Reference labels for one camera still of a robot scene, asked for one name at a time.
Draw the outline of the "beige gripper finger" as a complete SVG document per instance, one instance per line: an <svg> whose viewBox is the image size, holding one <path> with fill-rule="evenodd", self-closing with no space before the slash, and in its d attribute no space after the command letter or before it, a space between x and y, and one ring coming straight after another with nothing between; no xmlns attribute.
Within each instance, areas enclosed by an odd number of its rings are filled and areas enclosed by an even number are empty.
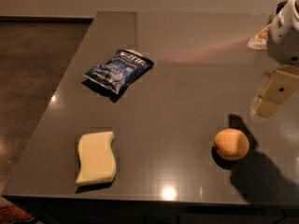
<svg viewBox="0 0 299 224"><path fill-rule="evenodd" d="M279 108L279 104L258 97L253 105L253 113L259 117L270 118Z"/></svg>

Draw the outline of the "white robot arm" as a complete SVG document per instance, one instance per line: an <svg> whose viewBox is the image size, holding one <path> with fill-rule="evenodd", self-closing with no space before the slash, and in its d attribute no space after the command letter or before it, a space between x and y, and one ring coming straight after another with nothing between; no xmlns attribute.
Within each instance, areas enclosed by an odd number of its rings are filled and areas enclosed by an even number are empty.
<svg viewBox="0 0 299 224"><path fill-rule="evenodd" d="M267 54L278 62L259 93L252 113L270 118L299 90L299 0L278 4L277 15L258 35Z"/></svg>

